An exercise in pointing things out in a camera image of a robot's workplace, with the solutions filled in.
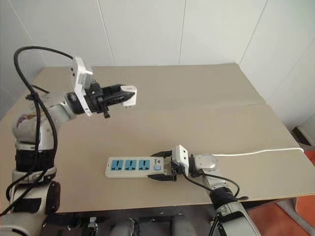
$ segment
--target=white wall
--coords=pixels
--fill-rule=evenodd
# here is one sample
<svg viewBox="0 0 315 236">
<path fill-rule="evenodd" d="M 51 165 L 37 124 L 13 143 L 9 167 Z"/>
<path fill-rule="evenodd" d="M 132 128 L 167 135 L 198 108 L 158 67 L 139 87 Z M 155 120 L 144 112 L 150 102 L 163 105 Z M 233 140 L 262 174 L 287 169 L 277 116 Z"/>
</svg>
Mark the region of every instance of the white wall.
<svg viewBox="0 0 315 236">
<path fill-rule="evenodd" d="M 314 12 L 313 0 L 1 0 L 0 118 L 25 90 L 13 53 L 35 44 L 88 65 L 235 62 L 292 128 L 315 111 Z M 30 80 L 69 65 L 48 52 L 22 56 Z"/>
</svg>

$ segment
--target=beige table surface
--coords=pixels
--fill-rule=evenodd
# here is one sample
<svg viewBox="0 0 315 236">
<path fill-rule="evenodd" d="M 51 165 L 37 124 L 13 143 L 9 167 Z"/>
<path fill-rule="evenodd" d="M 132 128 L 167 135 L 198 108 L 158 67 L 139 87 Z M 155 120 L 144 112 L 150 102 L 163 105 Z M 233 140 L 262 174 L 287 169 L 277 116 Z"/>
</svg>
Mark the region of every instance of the beige table surface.
<svg viewBox="0 0 315 236">
<path fill-rule="evenodd" d="M 51 92 L 72 91 L 69 68 L 42 70 L 34 84 Z M 148 156 L 181 144 L 189 153 L 242 153 L 298 144 L 236 64 L 159 67 L 96 67 L 101 86 L 138 88 L 137 105 L 110 107 L 59 130 L 56 181 L 59 212 L 162 207 L 209 203 L 202 188 L 182 176 L 177 182 L 109 179 L 109 156 Z M 11 123 L 30 104 L 21 98 L 0 123 L 1 208 L 15 166 Z M 222 174 L 238 182 L 250 200 L 315 193 L 314 167 L 298 150 L 219 157 Z"/>
</svg>

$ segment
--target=power strip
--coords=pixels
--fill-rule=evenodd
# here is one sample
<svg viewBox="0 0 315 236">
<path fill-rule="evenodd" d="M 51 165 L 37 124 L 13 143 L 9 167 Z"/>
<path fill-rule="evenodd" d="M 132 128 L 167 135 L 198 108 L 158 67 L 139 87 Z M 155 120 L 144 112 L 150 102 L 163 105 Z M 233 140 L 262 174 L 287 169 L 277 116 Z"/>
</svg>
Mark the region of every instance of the power strip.
<svg viewBox="0 0 315 236">
<path fill-rule="evenodd" d="M 109 178 L 143 178 L 164 172 L 163 157 L 109 157 L 105 175 Z"/>
</svg>

